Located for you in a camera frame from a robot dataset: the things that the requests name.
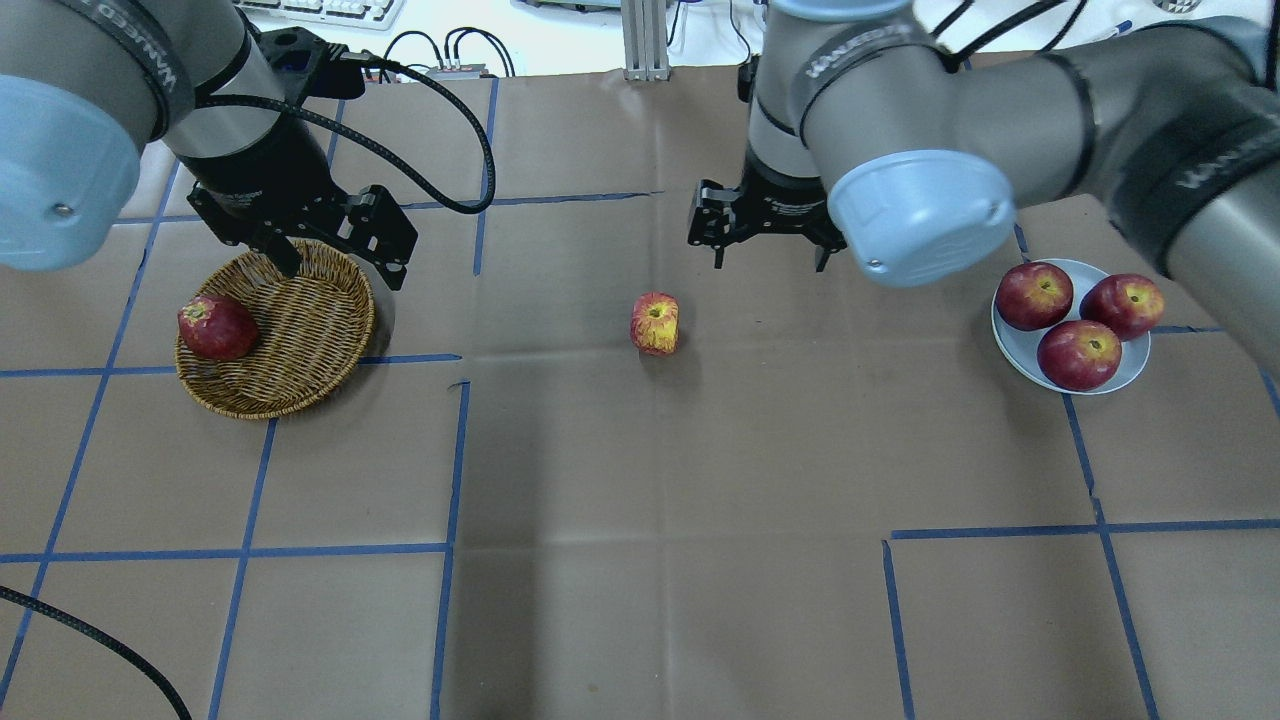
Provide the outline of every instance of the bowl of apples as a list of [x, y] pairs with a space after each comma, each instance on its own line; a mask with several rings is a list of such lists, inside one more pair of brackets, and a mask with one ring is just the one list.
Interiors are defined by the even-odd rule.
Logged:
[[1164, 315], [1156, 283], [1079, 260], [1023, 263], [1001, 278], [991, 328], [1005, 359], [1033, 383], [1070, 395], [1115, 392], [1142, 374]]

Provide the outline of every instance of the red apple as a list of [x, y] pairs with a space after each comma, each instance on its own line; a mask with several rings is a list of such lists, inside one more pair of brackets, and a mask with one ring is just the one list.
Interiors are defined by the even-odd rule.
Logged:
[[197, 295], [178, 310], [178, 334], [209, 360], [236, 360], [257, 342], [257, 323], [234, 297]]
[[1053, 384], [1084, 392], [1110, 380], [1123, 354], [1111, 328], [1093, 320], [1068, 320], [1044, 333], [1036, 361]]
[[1121, 341], [1156, 327], [1165, 315], [1165, 296], [1156, 283], [1137, 273], [1107, 275], [1080, 301], [1080, 316], [1111, 328]]
[[1051, 263], [1023, 263], [1001, 278], [996, 310], [1012, 328], [1038, 331], [1061, 322], [1074, 299], [1066, 270]]
[[631, 342], [649, 355], [671, 355], [680, 341], [680, 304], [663, 292], [646, 292], [631, 309]]

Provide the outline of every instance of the keyboard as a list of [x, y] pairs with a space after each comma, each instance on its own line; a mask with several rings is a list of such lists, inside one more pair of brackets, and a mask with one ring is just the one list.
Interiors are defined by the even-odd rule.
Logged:
[[232, 0], [232, 4], [252, 15], [307, 23], [387, 29], [407, 0]]

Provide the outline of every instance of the red and yellow apple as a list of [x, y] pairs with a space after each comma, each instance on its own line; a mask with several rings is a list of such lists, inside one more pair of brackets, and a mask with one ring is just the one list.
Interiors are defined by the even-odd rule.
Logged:
[[1061, 322], [1074, 299], [1066, 270], [1051, 263], [1023, 263], [1000, 279], [996, 310], [1015, 329], [1039, 331]]
[[1137, 273], [1107, 275], [1080, 301], [1080, 318], [1111, 328], [1121, 341], [1151, 331], [1165, 315], [1165, 296], [1156, 283]]
[[649, 355], [671, 355], [680, 342], [680, 304], [664, 292], [646, 292], [631, 307], [631, 342]]
[[1036, 348], [1036, 361], [1053, 384], [1087, 392], [1116, 374], [1124, 355], [1120, 342], [1102, 323], [1068, 320], [1044, 333]]
[[210, 360], [237, 360], [257, 342], [253, 315], [234, 297], [197, 295], [178, 310], [178, 334], [192, 352]]

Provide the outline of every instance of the woven basket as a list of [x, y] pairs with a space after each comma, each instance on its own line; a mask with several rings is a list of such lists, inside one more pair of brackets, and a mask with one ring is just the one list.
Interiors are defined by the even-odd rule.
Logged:
[[302, 266], [287, 278], [266, 256], [246, 252], [200, 286], [225, 295], [257, 320], [259, 342], [239, 360], [196, 356], [178, 337], [174, 364], [191, 396], [214, 413], [264, 420], [323, 400], [351, 372], [374, 332], [374, 296], [365, 273], [321, 242], [297, 240]]

